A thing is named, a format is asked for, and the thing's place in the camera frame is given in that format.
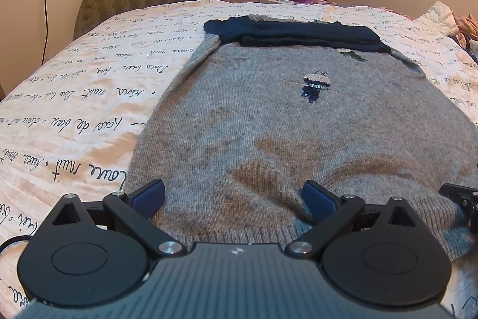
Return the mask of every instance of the bed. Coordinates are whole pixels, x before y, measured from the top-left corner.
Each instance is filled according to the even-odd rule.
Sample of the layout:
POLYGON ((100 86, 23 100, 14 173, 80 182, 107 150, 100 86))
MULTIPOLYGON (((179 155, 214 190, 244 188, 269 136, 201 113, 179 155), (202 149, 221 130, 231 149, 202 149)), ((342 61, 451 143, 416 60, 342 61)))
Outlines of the bed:
MULTIPOLYGON (((433 28, 372 7, 233 3, 240 1, 83 0, 75 41, 0 103, 1 242, 33 234, 64 193, 95 201, 123 187, 138 136, 210 19, 259 14, 367 26, 478 126, 478 66, 433 28)), ((7 319, 27 304, 15 271, 24 247, 0 256, 7 319)), ((478 312, 473 247, 454 262, 442 302, 458 318, 478 312)))

